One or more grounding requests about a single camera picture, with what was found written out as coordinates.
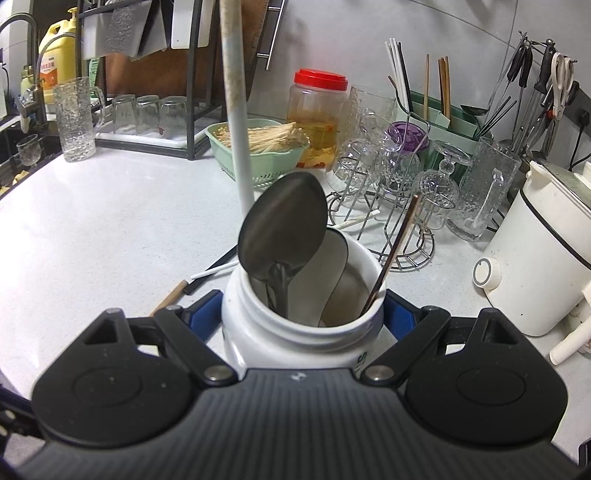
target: wooden handle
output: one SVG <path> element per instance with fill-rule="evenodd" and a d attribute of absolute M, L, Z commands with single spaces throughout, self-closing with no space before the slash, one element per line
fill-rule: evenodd
<path fill-rule="evenodd" d="M 163 309 L 175 303 L 180 297 L 183 296 L 183 289 L 188 284 L 189 282 L 187 280 L 183 280 L 181 283 L 179 283 L 172 292 L 166 295 L 166 298 L 158 304 L 158 306 L 152 311 L 152 313 L 150 313 L 150 316 L 153 316 L 154 313 L 156 313 L 160 309 Z"/>

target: plastic jar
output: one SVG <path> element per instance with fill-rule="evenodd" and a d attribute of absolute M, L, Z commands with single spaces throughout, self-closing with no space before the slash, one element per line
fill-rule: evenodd
<path fill-rule="evenodd" d="M 288 122 L 296 122 L 310 138 L 298 167 L 324 168 L 335 158 L 340 110 L 349 82 L 343 75 L 300 69 L 290 88 Z"/>
<path fill-rule="evenodd" d="M 348 264 L 367 291 L 381 266 L 363 245 L 345 235 Z M 352 368 L 359 372 L 384 324 L 386 285 L 370 309 L 356 320 L 336 327 L 312 327 L 287 320 L 257 296 L 246 271 L 238 265 L 222 302 L 226 359 L 241 374 L 246 368 Z"/>

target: scissors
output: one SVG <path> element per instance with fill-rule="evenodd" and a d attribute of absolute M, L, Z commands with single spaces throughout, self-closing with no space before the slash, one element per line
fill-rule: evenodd
<path fill-rule="evenodd" d="M 556 52 L 552 58 L 550 79 L 554 90 L 554 118 L 562 118 L 574 80 L 574 60 Z"/>

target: white pole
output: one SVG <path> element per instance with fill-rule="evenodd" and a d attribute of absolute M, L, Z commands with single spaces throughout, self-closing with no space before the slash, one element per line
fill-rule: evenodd
<path fill-rule="evenodd" d="M 246 121 L 246 82 L 244 79 L 244 49 L 242 45 L 241 0 L 220 0 L 222 27 L 223 79 L 226 108 L 232 142 L 234 175 L 242 216 L 246 216 L 255 201 L 252 188 L 251 153 L 248 146 Z"/>

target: metal pivot screw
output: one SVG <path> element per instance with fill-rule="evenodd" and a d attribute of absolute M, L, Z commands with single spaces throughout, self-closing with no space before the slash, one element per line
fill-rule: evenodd
<path fill-rule="evenodd" d="M 383 382 L 394 376 L 394 370 L 386 365 L 373 365 L 366 368 L 363 374 L 373 382 Z"/>
<path fill-rule="evenodd" d="M 212 382 L 222 382 L 232 377 L 232 369 L 226 365 L 212 365 L 205 369 L 205 377 Z"/>

